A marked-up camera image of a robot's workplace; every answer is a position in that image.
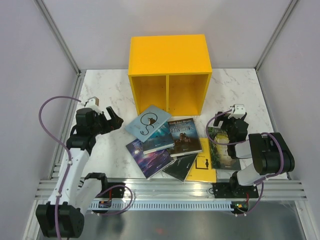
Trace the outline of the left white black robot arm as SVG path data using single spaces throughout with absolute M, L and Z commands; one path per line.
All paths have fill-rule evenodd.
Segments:
M 98 196 L 105 197 L 110 190 L 105 173 L 91 172 L 80 186 L 82 173 L 89 161 L 96 137 L 118 130 L 123 124 L 112 107 L 98 112 L 93 107 L 76 111 L 76 124 L 66 141 L 65 166 L 47 203 L 37 206 L 35 215 L 43 235 L 47 238 L 79 238 L 85 224 L 90 203 Z

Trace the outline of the light blue cat book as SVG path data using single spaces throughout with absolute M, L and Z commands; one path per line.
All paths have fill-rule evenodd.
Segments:
M 149 106 L 144 112 L 130 122 L 125 130 L 144 143 L 170 118 L 171 114 L 155 105 Z

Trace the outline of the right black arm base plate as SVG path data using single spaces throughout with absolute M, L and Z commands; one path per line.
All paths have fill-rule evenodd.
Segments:
M 228 182 L 213 183 L 208 192 L 216 199 L 257 199 L 259 197 L 256 186 L 241 186 L 232 187 Z

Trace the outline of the black Moon and Sixpence book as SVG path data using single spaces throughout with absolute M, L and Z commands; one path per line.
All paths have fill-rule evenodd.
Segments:
M 197 158 L 197 153 L 179 156 L 176 160 L 162 171 L 167 175 L 184 182 Z

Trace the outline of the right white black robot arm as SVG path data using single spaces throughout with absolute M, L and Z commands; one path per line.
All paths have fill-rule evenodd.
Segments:
M 265 180 L 294 170 L 295 160 L 279 132 L 248 133 L 247 113 L 236 104 L 230 110 L 219 111 L 206 126 L 212 162 L 220 164 L 251 159 L 244 169 L 237 169 L 228 182 L 212 185 L 216 198 L 258 198 L 257 186 Z

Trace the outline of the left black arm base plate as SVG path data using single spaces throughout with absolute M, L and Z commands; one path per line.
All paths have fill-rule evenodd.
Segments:
M 125 185 L 123 182 L 109 182 L 102 187 L 98 197 L 108 200 L 122 199 L 125 193 Z

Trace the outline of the dark Wuthering Heights book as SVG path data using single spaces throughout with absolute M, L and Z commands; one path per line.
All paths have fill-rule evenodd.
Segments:
M 170 156 L 180 157 L 198 154 L 203 151 L 193 118 L 168 122 L 174 146 L 169 149 Z

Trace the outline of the blue 20000 Leagues book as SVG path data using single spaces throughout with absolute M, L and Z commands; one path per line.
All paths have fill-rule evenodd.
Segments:
M 175 145 L 168 122 L 165 122 L 155 133 L 142 143 L 143 153 L 150 154 L 172 148 Z

